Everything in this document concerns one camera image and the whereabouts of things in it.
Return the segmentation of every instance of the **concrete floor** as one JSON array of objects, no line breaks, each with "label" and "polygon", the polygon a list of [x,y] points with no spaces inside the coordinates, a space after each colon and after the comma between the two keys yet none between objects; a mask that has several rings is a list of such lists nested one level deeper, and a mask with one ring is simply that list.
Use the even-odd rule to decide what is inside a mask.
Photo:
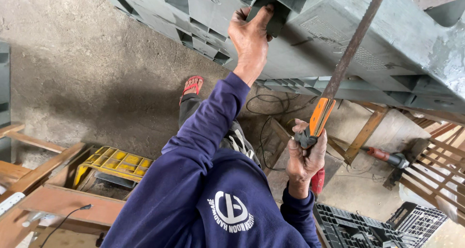
[{"label": "concrete floor", "polygon": [[[415,0],[421,8],[447,1],[452,0]],[[0,0],[0,38],[12,47],[12,119],[26,123],[26,134],[62,146],[84,141],[157,158],[178,130],[178,97],[186,79],[203,76],[200,96],[206,98],[217,79],[227,74],[216,63],[113,9],[106,0]],[[310,98],[293,100],[290,110]],[[280,120],[307,117],[312,106]],[[281,111],[279,104],[260,101],[253,101],[251,108]],[[352,130],[357,124],[361,128],[370,115],[349,102],[334,113],[328,131],[349,141],[356,134]],[[239,121],[255,148],[265,119],[266,115],[241,112]],[[14,153],[21,152],[16,161],[28,168],[52,156],[22,144],[15,148],[26,150]],[[402,203],[396,188],[389,192],[370,176],[353,175],[341,168],[320,200],[382,221]],[[448,230],[436,233],[427,247],[464,246],[459,239],[465,228],[448,221],[443,229]]]}]

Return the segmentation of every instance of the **right hand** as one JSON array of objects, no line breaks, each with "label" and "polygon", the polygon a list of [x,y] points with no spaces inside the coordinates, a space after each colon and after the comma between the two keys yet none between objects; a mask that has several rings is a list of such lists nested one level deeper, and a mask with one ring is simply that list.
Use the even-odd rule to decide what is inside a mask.
[{"label": "right hand", "polygon": [[[292,128],[293,132],[303,132],[308,123],[295,119]],[[289,176],[289,194],[297,199],[304,199],[308,196],[308,190],[311,178],[325,166],[326,143],[328,141],[326,130],[323,129],[318,137],[317,143],[304,150],[299,142],[289,140],[287,147],[289,149],[289,161],[286,172]]]},{"label": "right hand", "polygon": [[273,17],[273,5],[263,6],[250,21],[246,18],[251,7],[241,8],[234,12],[229,23],[228,34],[234,44],[238,62],[234,73],[249,87],[258,78],[268,54],[268,42],[272,37],[266,34],[266,25]]}]

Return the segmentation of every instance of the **sweatshirt sleeve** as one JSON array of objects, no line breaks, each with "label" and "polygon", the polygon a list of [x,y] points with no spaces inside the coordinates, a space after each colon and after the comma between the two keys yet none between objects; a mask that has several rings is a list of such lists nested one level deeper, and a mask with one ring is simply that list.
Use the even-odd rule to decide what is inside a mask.
[{"label": "sweatshirt sleeve", "polygon": [[309,191],[307,198],[296,199],[289,194],[288,187],[289,183],[284,189],[283,204],[281,205],[281,214],[284,220],[299,231],[311,248],[321,248],[312,215],[315,195]]},{"label": "sweatshirt sleeve", "polygon": [[189,239],[212,157],[249,90],[232,72],[218,81],[133,190],[102,247],[173,247]]}]

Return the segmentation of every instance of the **man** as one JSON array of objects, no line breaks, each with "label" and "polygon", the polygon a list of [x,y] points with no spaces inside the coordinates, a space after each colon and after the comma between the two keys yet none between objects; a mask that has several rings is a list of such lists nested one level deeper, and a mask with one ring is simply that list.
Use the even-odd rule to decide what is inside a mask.
[{"label": "man", "polygon": [[[228,29],[238,52],[234,72],[209,98],[203,79],[186,82],[179,132],[134,190],[102,247],[321,247],[312,217],[311,177],[324,165],[326,132],[307,155],[290,140],[289,182],[278,209],[235,118],[266,63],[273,6],[249,23],[236,11]],[[308,124],[297,120],[294,132]]]}]

